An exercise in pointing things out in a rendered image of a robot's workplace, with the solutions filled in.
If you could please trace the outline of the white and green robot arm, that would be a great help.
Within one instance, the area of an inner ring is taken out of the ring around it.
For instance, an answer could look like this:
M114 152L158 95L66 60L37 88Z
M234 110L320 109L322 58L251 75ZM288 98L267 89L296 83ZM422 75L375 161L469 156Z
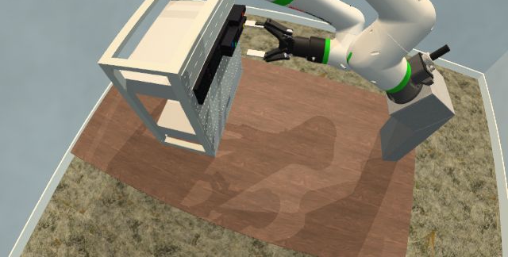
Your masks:
M431 54L419 52L405 58L435 25L436 12L430 0L365 0L379 15L365 30L363 14L339 0L265 1L307 13L334 27L334 40L310 37L307 61L353 70L386 91L397 104L414 100L423 84L434 84L436 68L430 66L450 51L446 44Z

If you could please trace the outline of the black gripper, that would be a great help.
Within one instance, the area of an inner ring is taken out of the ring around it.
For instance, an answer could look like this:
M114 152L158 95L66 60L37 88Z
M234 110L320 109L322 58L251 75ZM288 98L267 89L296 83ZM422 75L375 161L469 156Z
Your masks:
M289 60L292 52L293 56L306 58L310 38L292 36L293 29L287 28L271 18L268 18L265 22L246 21L244 27L265 28L279 41L279 46L269 52L248 50L247 56L264 58L267 63L283 59Z

